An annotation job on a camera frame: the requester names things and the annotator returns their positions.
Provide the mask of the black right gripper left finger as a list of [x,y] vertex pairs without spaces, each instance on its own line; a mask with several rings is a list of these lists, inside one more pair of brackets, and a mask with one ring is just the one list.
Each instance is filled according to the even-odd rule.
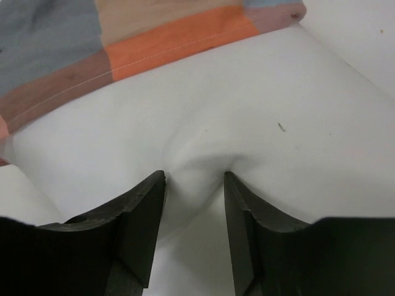
[[165,201],[157,170],[126,193],[65,223],[39,227],[55,244],[60,295],[142,295]]

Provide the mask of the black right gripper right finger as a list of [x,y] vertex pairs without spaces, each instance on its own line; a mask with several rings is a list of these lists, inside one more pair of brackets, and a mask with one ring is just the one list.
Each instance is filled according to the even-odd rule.
[[230,171],[224,198],[236,295],[292,295],[285,241],[308,223],[274,207]]

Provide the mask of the white pillow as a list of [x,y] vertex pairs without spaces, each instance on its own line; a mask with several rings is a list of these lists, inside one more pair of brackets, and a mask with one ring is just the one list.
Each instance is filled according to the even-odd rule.
[[146,295],[233,295],[227,171],[302,221],[394,216],[394,99],[300,25],[87,94],[1,155],[66,219],[163,170]]

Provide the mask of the orange grey checked pillowcase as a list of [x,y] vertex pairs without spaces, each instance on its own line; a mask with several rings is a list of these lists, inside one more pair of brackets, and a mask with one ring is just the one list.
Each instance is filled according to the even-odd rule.
[[111,83],[306,12],[302,1],[2,1],[1,139]]

